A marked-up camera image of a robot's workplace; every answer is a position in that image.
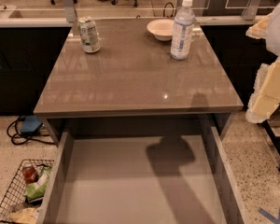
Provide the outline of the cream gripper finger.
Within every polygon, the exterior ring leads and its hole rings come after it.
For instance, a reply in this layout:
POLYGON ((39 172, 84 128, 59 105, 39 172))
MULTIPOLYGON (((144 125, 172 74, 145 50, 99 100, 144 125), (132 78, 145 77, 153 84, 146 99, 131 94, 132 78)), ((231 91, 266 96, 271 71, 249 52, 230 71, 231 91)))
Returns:
POLYGON ((263 63, 254 83, 245 117, 249 122, 262 123, 280 105, 280 58, 272 64, 263 63))
POLYGON ((257 23, 250 26, 245 32, 245 35, 255 39, 265 39, 267 36, 267 25, 270 17, 271 15, 268 14, 260 19, 257 23))

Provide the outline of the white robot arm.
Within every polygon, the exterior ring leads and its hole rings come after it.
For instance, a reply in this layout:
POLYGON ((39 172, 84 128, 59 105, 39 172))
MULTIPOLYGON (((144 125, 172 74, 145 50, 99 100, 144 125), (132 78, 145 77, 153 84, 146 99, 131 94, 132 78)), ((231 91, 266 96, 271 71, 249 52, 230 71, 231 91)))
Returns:
POLYGON ((277 56, 272 64, 260 66, 245 113, 249 122, 262 123, 280 105, 280 3, 272 13, 249 27, 245 35, 264 39, 266 50, 277 56))

